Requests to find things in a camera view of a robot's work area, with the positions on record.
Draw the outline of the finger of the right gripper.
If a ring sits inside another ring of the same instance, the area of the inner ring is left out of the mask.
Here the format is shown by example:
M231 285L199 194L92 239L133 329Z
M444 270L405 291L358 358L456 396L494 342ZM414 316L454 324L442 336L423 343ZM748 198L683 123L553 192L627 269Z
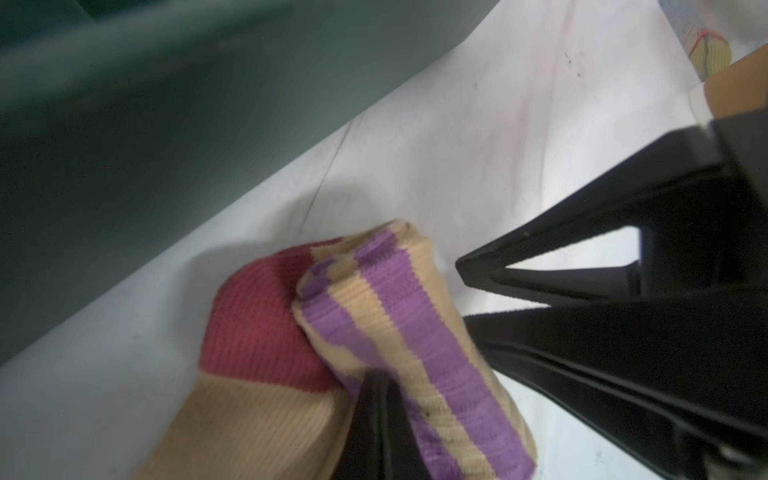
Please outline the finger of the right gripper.
M521 262L622 228L624 266L551 271ZM767 282L767 126L713 122L668 132L576 193L456 263L469 287L581 303Z
M488 363L664 479L767 475L767 297L688 293L470 316Z

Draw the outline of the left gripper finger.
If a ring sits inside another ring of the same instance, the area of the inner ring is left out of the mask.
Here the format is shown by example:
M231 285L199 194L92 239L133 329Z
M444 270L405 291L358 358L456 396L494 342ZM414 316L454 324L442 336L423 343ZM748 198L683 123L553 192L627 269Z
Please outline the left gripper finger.
M371 370L363 379L347 439L332 477L337 480L431 477L400 388L382 370Z

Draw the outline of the striped tan maroon purple sock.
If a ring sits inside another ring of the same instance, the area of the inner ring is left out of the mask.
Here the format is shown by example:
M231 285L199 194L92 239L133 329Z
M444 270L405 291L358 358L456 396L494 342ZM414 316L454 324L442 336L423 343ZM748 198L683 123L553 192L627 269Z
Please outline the striped tan maroon purple sock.
M363 379L404 397L429 479L530 479L534 437L430 240L393 220L255 260L219 289L193 390L139 479L334 479Z

